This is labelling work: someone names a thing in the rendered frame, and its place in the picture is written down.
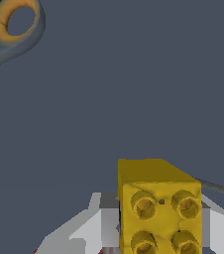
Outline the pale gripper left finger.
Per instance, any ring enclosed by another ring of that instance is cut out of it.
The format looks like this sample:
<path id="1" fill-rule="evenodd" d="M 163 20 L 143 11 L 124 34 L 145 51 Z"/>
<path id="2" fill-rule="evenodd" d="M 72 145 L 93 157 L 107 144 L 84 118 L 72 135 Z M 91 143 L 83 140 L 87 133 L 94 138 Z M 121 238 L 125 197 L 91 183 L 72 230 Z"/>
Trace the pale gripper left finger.
<path id="1" fill-rule="evenodd" d="M 117 194 L 94 192 L 88 209 L 46 236 L 35 254 L 121 254 Z"/>

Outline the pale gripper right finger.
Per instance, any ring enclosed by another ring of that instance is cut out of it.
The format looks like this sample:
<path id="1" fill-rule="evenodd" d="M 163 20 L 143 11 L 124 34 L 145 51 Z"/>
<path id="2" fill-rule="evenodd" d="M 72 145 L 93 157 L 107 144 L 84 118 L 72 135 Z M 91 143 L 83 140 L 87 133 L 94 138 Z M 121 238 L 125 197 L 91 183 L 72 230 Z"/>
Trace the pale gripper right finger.
<path id="1" fill-rule="evenodd" d="M 202 199 L 202 248 L 203 254 L 224 254 L 224 208 L 206 195 Z"/>

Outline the thin grey rod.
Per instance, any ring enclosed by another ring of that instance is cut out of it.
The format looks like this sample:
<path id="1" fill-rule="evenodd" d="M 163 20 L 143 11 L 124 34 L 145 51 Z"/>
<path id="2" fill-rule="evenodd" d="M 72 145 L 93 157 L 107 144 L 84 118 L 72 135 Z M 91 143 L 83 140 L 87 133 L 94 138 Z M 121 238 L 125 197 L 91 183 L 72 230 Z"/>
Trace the thin grey rod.
<path id="1" fill-rule="evenodd" d="M 217 192 L 221 192 L 224 193 L 224 187 L 213 184 L 211 182 L 202 180 L 202 179 L 197 179 L 198 181 L 201 182 L 202 186 L 206 189 L 212 190 L 212 191 L 217 191 Z"/>

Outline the yellow studded toy brick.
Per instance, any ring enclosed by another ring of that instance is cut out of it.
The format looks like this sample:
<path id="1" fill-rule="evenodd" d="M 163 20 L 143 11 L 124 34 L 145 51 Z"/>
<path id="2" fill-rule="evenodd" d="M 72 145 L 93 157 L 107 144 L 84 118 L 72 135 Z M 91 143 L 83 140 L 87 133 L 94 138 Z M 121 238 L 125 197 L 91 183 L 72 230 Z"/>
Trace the yellow studded toy brick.
<path id="1" fill-rule="evenodd" d="M 201 183 L 163 159 L 118 161 L 121 254 L 202 254 Z"/>

